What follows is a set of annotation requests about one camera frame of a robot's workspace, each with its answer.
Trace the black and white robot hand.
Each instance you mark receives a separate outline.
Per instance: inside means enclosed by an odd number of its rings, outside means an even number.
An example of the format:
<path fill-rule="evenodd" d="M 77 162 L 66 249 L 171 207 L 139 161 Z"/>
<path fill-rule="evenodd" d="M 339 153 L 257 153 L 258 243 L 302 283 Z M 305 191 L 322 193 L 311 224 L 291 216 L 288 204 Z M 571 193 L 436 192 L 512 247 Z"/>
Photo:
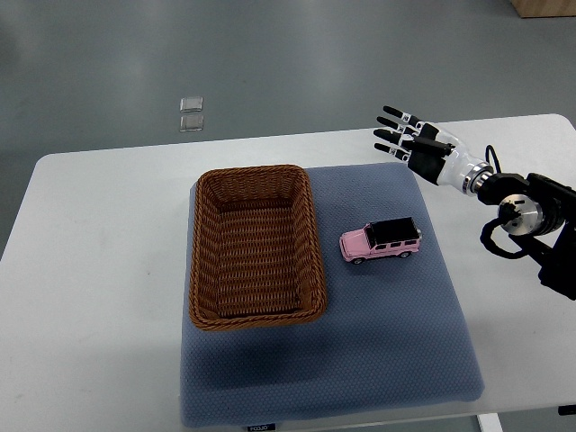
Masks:
<path fill-rule="evenodd" d="M 385 105 L 382 125 L 373 131 L 374 147 L 387 153 L 433 185 L 450 185 L 466 195 L 477 194 L 485 179 L 498 171 L 498 164 L 475 157 L 450 131 L 430 121 Z"/>

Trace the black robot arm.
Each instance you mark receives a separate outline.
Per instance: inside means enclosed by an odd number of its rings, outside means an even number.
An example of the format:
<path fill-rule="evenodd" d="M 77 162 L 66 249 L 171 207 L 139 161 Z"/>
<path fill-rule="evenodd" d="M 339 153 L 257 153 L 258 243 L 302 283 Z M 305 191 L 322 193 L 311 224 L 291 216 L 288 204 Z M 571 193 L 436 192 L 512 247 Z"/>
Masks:
<path fill-rule="evenodd" d="M 482 228 L 480 241 L 493 255 L 531 257 L 540 284 L 575 299 L 575 191 L 544 175 L 483 174 L 472 191 L 497 217 Z"/>

